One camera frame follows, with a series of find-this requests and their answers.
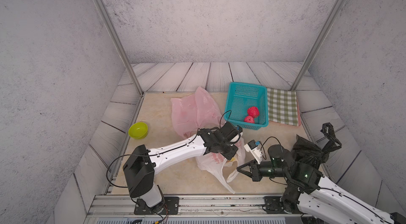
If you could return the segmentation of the pink plastic bag apple print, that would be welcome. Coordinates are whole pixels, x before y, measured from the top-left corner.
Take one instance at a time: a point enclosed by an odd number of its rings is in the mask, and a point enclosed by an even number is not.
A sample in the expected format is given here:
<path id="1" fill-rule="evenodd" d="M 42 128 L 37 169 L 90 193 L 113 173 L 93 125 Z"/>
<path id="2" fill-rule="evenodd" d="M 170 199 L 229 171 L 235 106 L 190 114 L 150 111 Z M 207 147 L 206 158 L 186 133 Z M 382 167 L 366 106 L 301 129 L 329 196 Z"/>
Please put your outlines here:
<path id="1" fill-rule="evenodd" d="M 193 136 L 199 128 L 223 126 L 225 123 L 217 102 L 201 87 L 190 96 L 172 98 L 171 106 L 173 128 L 183 139 Z"/>

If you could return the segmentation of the pink white striped bag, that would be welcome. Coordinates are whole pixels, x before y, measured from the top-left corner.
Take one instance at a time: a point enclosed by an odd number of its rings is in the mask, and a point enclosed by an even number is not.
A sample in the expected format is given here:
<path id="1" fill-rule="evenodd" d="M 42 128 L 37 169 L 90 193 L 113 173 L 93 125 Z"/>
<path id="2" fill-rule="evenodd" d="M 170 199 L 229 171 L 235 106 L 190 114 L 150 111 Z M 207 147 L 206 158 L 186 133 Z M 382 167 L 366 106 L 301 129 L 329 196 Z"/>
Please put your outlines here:
<path id="1" fill-rule="evenodd" d="M 229 168 L 234 163 L 236 163 L 238 166 L 244 163 L 246 157 L 244 145 L 244 138 L 241 138 L 236 144 L 238 150 L 230 161 L 221 154 L 209 153 L 196 157 L 197 165 L 202 171 L 211 173 L 230 193 L 235 194 L 235 191 L 232 189 L 229 183 L 237 177 L 238 171 L 234 170 L 227 177 L 227 179 L 225 179 L 223 176 L 223 168 Z"/>

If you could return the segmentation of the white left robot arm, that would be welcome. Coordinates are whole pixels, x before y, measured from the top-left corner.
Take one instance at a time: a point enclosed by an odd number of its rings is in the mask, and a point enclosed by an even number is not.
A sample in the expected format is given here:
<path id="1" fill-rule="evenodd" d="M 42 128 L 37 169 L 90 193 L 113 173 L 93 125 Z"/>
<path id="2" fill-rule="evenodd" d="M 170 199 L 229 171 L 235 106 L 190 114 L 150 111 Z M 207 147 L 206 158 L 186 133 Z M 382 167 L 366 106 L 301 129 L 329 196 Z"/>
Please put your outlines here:
<path id="1" fill-rule="evenodd" d="M 211 153 L 230 161 L 242 135 L 242 127 L 226 122 L 221 128 L 198 129 L 191 137 L 161 148 L 136 147 L 123 165 L 130 197 L 142 199 L 149 208 L 163 205 L 163 194 L 154 182 L 156 174 L 189 158 Z"/>

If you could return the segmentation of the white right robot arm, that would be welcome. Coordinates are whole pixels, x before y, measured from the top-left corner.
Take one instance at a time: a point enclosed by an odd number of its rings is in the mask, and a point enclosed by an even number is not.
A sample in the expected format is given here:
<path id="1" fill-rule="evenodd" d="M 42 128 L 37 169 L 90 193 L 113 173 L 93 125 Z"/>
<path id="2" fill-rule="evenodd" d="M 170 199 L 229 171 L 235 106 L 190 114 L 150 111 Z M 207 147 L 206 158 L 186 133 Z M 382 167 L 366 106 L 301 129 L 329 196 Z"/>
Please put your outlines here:
<path id="1" fill-rule="evenodd" d="M 254 140 L 244 148 L 254 159 L 237 168 L 237 171 L 260 182 L 264 177 L 285 180 L 285 191 L 279 208 L 286 213 L 301 212 L 321 219 L 329 224 L 404 224 L 405 216 L 398 212 L 379 210 L 340 188 L 319 168 L 326 162 L 330 152 L 339 150 L 341 144 L 331 142 L 324 148 L 297 138 L 292 150 L 280 144 L 268 149 L 269 160 L 265 160 L 260 142 Z"/>

